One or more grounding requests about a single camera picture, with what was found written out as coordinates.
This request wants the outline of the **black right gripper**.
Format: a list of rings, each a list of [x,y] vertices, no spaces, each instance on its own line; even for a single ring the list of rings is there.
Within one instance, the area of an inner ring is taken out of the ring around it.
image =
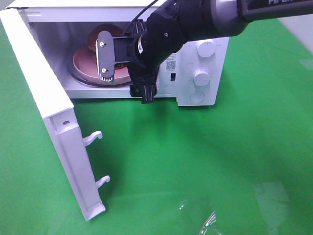
[[[123,37],[131,39],[131,61],[127,64],[133,85],[131,97],[141,98],[142,104],[152,103],[157,94],[157,73],[161,64],[161,35],[143,34],[146,23],[136,19],[127,26]]]

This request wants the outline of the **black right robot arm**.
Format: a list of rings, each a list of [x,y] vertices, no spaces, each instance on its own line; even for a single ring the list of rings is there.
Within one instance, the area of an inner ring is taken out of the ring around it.
[[[136,62],[128,64],[130,95],[151,103],[157,94],[157,70],[169,55],[191,41],[241,34],[253,21],[313,12],[311,0],[167,0],[141,25],[142,9],[129,23]]]

